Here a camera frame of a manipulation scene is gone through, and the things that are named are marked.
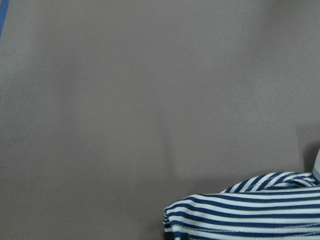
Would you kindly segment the navy white striped polo shirt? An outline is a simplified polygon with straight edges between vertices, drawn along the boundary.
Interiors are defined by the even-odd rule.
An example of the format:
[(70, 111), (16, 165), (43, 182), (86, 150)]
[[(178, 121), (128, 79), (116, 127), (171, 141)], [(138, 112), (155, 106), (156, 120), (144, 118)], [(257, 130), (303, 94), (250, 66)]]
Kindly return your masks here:
[(166, 240), (317, 240), (320, 161), (312, 172), (273, 172), (164, 209)]

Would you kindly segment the brown table mat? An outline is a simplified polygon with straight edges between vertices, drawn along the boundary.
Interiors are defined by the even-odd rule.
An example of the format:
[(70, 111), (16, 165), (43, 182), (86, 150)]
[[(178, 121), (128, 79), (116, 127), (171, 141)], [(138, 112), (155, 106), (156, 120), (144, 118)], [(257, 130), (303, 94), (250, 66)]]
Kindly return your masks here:
[(9, 3), (3, 240), (159, 240), (172, 202), (319, 147), (317, 0)]

